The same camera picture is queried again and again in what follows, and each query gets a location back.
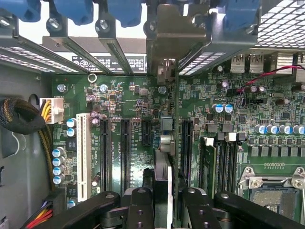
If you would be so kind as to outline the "long black expansion slot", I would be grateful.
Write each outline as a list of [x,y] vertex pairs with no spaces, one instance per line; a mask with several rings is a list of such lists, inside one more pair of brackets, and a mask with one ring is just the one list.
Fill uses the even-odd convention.
[[181,171],[184,174],[187,186],[191,185],[192,153],[193,153],[193,121],[182,121],[181,134]]
[[121,120],[121,195],[130,187],[131,122]]
[[100,120],[100,151],[101,151],[101,189],[111,190],[111,121],[109,118]]

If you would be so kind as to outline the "CPU socket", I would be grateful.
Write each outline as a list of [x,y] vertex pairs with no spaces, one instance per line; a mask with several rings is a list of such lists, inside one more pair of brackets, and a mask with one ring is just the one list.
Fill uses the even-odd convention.
[[243,170],[236,193],[268,210],[298,222],[305,221],[305,169],[290,175],[259,175],[251,166]]

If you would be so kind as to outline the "short black expansion slot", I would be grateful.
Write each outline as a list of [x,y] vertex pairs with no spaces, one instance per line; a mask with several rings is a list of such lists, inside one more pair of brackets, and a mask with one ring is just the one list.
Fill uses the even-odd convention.
[[152,142],[152,122],[149,119],[143,119],[141,122],[142,127],[142,146],[150,146]]

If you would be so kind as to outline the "white expansion slot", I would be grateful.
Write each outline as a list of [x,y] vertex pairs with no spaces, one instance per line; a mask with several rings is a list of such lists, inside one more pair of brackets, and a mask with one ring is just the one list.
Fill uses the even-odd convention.
[[77,143],[77,199],[91,197],[91,117],[89,113],[76,114]]

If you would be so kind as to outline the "green motherboard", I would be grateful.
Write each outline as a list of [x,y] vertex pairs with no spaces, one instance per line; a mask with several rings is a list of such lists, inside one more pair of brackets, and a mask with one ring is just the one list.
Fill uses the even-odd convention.
[[[111,121],[111,190],[123,197],[145,187],[153,197],[155,153],[160,141],[159,115],[166,114],[168,95],[156,77],[66,76],[53,81],[53,97],[64,99],[64,121],[53,128],[53,182],[76,206],[76,114],[91,117],[91,197],[101,189],[100,120]],[[243,132],[238,147],[236,191],[246,166],[259,175],[290,175],[305,169],[305,82],[287,76],[250,73],[204,73],[179,79],[180,120],[193,121],[191,185],[179,175],[179,201],[184,188],[200,188],[201,137]],[[131,122],[130,187],[121,195],[121,120]],[[143,119],[152,122],[152,142],[142,146]]]

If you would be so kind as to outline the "white power connector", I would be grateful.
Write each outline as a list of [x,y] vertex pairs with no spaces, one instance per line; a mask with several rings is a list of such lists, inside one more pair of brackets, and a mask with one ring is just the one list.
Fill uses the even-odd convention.
[[46,124],[62,124],[64,121],[64,99],[40,98],[40,111]]

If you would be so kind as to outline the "black regulatory label sticker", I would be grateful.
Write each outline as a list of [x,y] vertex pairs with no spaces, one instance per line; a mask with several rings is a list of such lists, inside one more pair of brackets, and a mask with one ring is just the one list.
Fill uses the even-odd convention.
[[[107,67],[112,72],[122,73],[123,70],[118,62],[109,54],[103,53],[102,55],[94,56],[101,64]],[[134,73],[146,73],[147,61],[145,54],[139,55],[127,55],[127,61]],[[75,64],[80,65],[81,67],[92,71],[92,72],[100,72],[100,70],[93,64],[89,63],[88,60],[83,59],[80,56],[73,55],[71,57],[71,61]]]

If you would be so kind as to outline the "silver USB port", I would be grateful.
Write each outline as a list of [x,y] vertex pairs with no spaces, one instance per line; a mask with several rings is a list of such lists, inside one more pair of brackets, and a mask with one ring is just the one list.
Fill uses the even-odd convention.
[[232,73],[244,73],[245,72],[245,55],[238,54],[231,58],[231,68]]
[[264,56],[262,54],[249,55],[249,73],[263,73],[264,71]]

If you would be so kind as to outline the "perforated slot cover plate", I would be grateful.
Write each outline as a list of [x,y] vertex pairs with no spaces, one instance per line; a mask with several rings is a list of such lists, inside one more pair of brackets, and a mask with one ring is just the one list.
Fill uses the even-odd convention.
[[91,72],[46,47],[19,35],[19,19],[0,9],[0,54],[49,68],[55,72],[42,72],[0,60],[0,65],[29,72],[55,74],[90,74]]
[[79,45],[75,40],[70,38],[69,36],[64,37],[48,37],[49,40],[53,40],[56,44],[63,46],[67,50],[71,51],[74,54],[82,57],[87,60],[89,63],[93,64],[99,70],[101,70],[105,74],[112,75],[113,72],[103,65],[98,59],[92,56],[86,49],[84,49],[81,45]]
[[36,64],[32,64],[32,63],[29,63],[29,62],[26,62],[26,61],[22,61],[22,60],[19,60],[19,59],[13,58],[13,57],[9,57],[9,56],[3,55],[3,54],[0,54],[0,60],[10,62],[10,63],[13,63],[13,64],[18,64],[18,65],[25,66],[25,67],[35,69],[35,70],[39,70],[39,71],[42,71],[42,72],[55,72],[54,70],[51,70],[49,68],[42,67],[42,66],[39,66],[39,65],[36,65]]
[[133,70],[116,38],[98,38],[109,54],[116,59],[122,70],[129,75],[133,75]]
[[237,31],[224,30],[222,13],[212,13],[211,41],[198,44],[179,61],[179,75],[193,76],[212,68],[257,43],[257,23]]

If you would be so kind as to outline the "blue slot retention clip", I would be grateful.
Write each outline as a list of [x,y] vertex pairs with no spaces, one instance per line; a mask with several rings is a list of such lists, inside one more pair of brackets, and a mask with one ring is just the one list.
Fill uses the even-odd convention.
[[87,25],[93,22],[93,0],[53,0],[56,10],[62,16],[72,20],[75,25]]
[[222,0],[224,30],[238,31],[257,24],[260,0]]
[[0,8],[23,22],[38,22],[41,19],[41,0],[0,0]]
[[121,23],[123,28],[141,23],[142,0],[107,0],[108,12]]

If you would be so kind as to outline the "black open PC case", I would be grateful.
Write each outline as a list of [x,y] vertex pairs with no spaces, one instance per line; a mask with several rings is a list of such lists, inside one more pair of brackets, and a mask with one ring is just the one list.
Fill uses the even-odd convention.
[[[147,21],[150,1],[142,0],[141,23],[135,27],[123,28],[121,23],[108,12],[107,0],[93,0],[93,22],[81,26],[75,25],[72,20],[59,14],[53,0],[41,0],[41,19],[38,22],[23,22],[18,18],[19,35],[46,47],[69,61],[71,61],[73,55],[77,54],[56,44],[53,40],[49,40],[49,36],[69,36],[92,56],[102,55],[103,53],[109,54],[98,38],[116,38],[125,56],[145,54],[147,61],[147,36],[144,32],[144,25]],[[210,35],[209,42],[212,34],[212,13],[217,12],[225,15],[221,4],[222,0],[159,1],[160,3],[177,5],[183,15],[188,14],[189,7],[192,4],[208,4],[208,18],[205,21],[207,32]],[[244,73],[249,73],[249,55],[262,54],[264,56],[264,71],[263,73],[253,74],[260,76],[275,74],[287,76],[294,83],[305,82],[305,0],[260,0],[257,18],[257,43],[254,47],[239,53],[245,55]],[[193,76],[204,73],[232,73],[230,71],[231,58]],[[47,98],[54,98],[53,81],[57,77],[88,76],[91,74],[115,77],[155,77],[148,72],[133,73],[133,75],[125,72],[113,72],[112,75],[109,75],[101,70],[100,72],[90,72],[90,74],[38,74],[48,75],[51,78],[51,96]],[[49,193],[42,200],[41,207],[24,222],[20,229],[35,229],[41,223],[71,209],[72,207],[67,206],[65,193],[60,188],[56,188],[53,182],[52,152],[55,124],[45,123],[41,116],[40,106],[35,107],[19,97],[2,98],[0,99],[0,126],[21,136],[37,133],[47,166]]]

